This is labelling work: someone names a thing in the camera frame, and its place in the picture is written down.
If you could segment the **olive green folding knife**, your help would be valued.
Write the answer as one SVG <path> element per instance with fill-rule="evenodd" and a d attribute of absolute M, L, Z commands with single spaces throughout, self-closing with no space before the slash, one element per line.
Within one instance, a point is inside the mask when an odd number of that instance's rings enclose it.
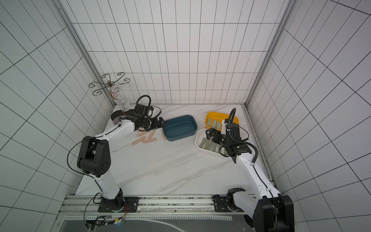
<path fill-rule="evenodd" d="M 214 146 L 214 142 L 213 141 L 210 141 L 209 146 L 208 146 L 208 149 L 209 150 L 212 150 L 213 149 L 213 146 Z"/>
<path fill-rule="evenodd" d="M 208 150 L 208 146 L 209 146 L 209 143 L 210 143 L 211 140 L 206 140 L 205 144 L 204 144 L 204 149 Z"/>
<path fill-rule="evenodd" d="M 205 142 L 206 142 L 206 138 L 203 138 L 201 144 L 199 145 L 199 148 L 203 148 Z"/>
<path fill-rule="evenodd" d="M 213 145 L 213 152 L 216 152 L 217 147 L 218 147 L 218 144 L 214 143 L 214 145 Z"/>

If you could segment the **white storage box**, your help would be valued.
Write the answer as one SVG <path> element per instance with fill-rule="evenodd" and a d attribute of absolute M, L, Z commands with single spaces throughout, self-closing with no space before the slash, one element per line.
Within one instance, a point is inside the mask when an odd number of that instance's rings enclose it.
<path fill-rule="evenodd" d="M 221 131 L 214 128 L 201 129 L 196 136 L 196 148 L 206 154 L 228 157 L 227 152 L 221 145 L 223 142 L 222 135 Z"/>

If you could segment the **yellow storage box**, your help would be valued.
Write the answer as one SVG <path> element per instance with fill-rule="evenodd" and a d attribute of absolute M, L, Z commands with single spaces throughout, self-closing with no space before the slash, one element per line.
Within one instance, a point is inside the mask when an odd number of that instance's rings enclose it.
<path fill-rule="evenodd" d="M 206 119 L 205 119 L 205 127 L 206 127 L 206 122 L 207 122 L 207 119 L 210 118 L 211 119 L 211 127 L 212 128 L 212 124 L 213 124 L 213 120 L 217 120 L 217 123 L 220 122 L 221 123 L 221 129 L 219 131 L 222 131 L 222 122 L 223 120 L 227 119 L 229 117 L 228 114 L 224 114 L 224 113 L 219 113 L 219 112 L 209 112 L 207 115 L 206 115 Z"/>

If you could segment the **dark teal storage box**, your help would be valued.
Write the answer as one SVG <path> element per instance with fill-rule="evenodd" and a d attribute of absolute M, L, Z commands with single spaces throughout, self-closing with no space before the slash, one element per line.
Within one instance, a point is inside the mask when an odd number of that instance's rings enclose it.
<path fill-rule="evenodd" d="M 197 129 L 194 117 L 184 115 L 166 120 L 162 131 L 166 139 L 172 142 L 194 135 Z"/>

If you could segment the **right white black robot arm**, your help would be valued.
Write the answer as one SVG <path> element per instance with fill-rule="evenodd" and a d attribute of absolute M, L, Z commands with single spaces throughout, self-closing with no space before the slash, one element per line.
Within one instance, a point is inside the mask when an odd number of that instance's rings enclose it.
<path fill-rule="evenodd" d="M 240 137 L 240 126 L 228 121 L 222 130 L 210 128 L 206 138 L 221 146 L 222 156 L 232 158 L 252 187 L 254 196 L 244 188 L 231 188 L 226 195 L 230 211 L 243 211 L 246 223 L 255 232 L 293 232 L 294 204 L 268 180 L 256 164 L 258 149 Z"/>

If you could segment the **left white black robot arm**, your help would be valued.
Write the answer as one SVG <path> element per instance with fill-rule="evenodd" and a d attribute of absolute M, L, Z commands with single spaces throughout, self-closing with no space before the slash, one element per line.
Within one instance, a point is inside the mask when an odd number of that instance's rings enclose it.
<path fill-rule="evenodd" d="M 145 132 L 162 128 L 165 121 L 160 110 L 153 115 L 156 106 L 136 104 L 117 117 L 118 123 L 109 131 L 96 136 L 86 136 L 81 142 L 77 167 L 80 174 L 93 178 L 101 192 L 101 200 L 112 212 L 125 208 L 122 189 L 115 182 L 111 171 L 110 146 L 119 142 L 128 134 L 143 129 Z"/>

